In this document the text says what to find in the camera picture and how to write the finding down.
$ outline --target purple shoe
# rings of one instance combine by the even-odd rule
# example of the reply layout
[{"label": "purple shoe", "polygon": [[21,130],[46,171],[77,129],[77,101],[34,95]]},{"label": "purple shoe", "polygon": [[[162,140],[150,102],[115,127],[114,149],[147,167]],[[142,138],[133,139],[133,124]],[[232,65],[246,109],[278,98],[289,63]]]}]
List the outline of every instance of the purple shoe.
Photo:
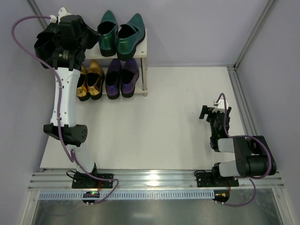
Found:
[{"label": "purple shoe", "polygon": [[120,96],[121,71],[122,65],[120,60],[113,59],[105,77],[105,89],[109,99],[117,99]]},{"label": "purple shoe", "polygon": [[124,98],[130,98],[135,93],[135,83],[139,75],[139,67],[135,59],[126,61],[121,74],[121,92]]}]

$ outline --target shoe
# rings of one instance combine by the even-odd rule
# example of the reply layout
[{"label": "shoe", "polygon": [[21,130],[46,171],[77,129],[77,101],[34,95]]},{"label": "shoe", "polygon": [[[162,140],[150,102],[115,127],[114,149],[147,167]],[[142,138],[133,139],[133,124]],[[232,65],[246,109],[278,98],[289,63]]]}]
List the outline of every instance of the shoe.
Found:
[{"label": "shoe", "polygon": [[47,28],[37,35],[37,41],[34,44],[36,56],[45,61],[52,67],[52,53],[56,46],[53,38],[59,32],[58,23],[50,23]]},{"label": "shoe", "polygon": [[76,96],[80,101],[84,102],[90,98],[88,93],[87,81],[87,71],[84,65],[81,65],[80,77],[77,83]]},{"label": "shoe", "polygon": [[125,62],[121,73],[121,92],[125,98],[131,98],[135,93],[135,83],[139,78],[139,67],[135,59]]},{"label": "shoe", "polygon": [[91,99],[97,100],[101,98],[104,79],[105,75],[103,69],[96,60],[92,60],[87,73],[88,92]]},{"label": "shoe", "polygon": [[136,46],[145,39],[145,25],[139,13],[135,14],[128,23],[121,25],[117,35],[118,59],[127,61],[133,58]]},{"label": "shoe", "polygon": [[113,56],[116,54],[116,37],[118,33],[118,23],[113,13],[107,10],[104,13],[101,22],[98,26],[99,47],[100,52],[104,57]]},{"label": "shoe", "polygon": [[105,89],[109,99],[117,99],[120,96],[121,72],[120,60],[113,59],[105,76]]}]

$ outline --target gold shoe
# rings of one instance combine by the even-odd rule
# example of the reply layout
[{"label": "gold shoe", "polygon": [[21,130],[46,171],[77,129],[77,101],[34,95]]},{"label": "gold shoe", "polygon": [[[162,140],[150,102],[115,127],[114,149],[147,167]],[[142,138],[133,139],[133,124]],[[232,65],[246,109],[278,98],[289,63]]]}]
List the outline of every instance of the gold shoe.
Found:
[{"label": "gold shoe", "polygon": [[90,67],[87,74],[87,85],[90,98],[97,100],[101,98],[103,91],[105,75],[101,66],[97,63],[96,60],[90,62]]},{"label": "gold shoe", "polygon": [[87,71],[84,65],[81,65],[81,72],[77,83],[76,96],[82,102],[90,98],[86,82],[87,82]]}]

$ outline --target white table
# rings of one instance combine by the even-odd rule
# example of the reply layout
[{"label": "white table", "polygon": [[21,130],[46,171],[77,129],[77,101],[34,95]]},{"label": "white table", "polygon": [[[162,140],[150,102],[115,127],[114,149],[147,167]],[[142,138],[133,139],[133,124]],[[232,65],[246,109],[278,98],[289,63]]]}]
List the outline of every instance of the white table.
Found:
[{"label": "white table", "polygon": [[[202,105],[221,92],[232,107],[229,134],[244,134],[226,67],[148,67],[149,95],[126,99],[77,99],[77,123],[88,127],[98,169],[211,169],[234,160],[210,148]],[[41,168],[75,168],[60,142],[49,137]]]}]

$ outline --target lavender wall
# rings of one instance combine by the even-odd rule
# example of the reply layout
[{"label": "lavender wall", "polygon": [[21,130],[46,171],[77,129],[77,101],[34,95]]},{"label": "lavender wall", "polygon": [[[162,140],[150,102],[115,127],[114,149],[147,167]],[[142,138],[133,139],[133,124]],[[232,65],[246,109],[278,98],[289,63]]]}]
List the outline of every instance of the lavender wall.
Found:
[{"label": "lavender wall", "polygon": [[201,66],[235,63],[267,0],[47,0],[44,15],[61,6],[80,14],[96,29],[108,9],[119,24],[135,13],[148,29],[150,66]]},{"label": "lavender wall", "polygon": [[[12,24],[31,15],[26,1],[11,0],[0,9],[0,223],[19,223],[26,190],[45,149],[43,125],[54,99],[53,75],[28,57],[10,36]],[[41,28],[36,20],[17,27],[17,37],[33,50]]]},{"label": "lavender wall", "polygon": [[239,69],[257,125],[272,149],[298,216],[299,12],[299,0],[278,1]]}]

